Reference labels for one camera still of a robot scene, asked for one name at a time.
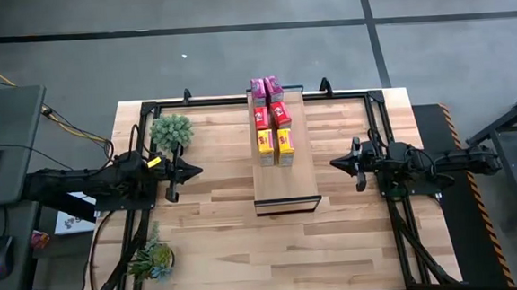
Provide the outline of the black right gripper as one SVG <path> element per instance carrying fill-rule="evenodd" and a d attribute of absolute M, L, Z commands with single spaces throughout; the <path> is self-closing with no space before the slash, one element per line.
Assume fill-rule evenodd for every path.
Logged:
<path fill-rule="evenodd" d="M 370 138 L 368 141 L 360 142 L 358 137 L 353 138 L 352 153 L 345 156 L 334 158 L 330 161 L 331 165 L 340 169 L 344 173 L 354 173 L 357 178 L 356 190 L 363 192 L 367 179 L 367 172 L 381 172 L 384 175 L 392 175 L 395 171 L 395 164 L 387 159 L 383 154 L 386 145 L 380 137 Z"/>

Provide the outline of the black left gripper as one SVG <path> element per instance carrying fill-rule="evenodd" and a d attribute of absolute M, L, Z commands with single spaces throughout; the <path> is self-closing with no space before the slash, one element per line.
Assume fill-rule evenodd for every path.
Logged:
<path fill-rule="evenodd" d="M 172 203 L 179 201 L 179 193 L 177 191 L 179 183 L 187 182 L 189 179 L 199 175 L 203 169 L 186 162 L 180 162 L 182 155 L 181 145 L 177 145 L 172 150 L 171 155 L 171 159 L 164 155 L 159 156 L 160 161 L 151 167 L 151 171 L 158 181 L 169 182 L 165 198 Z"/>

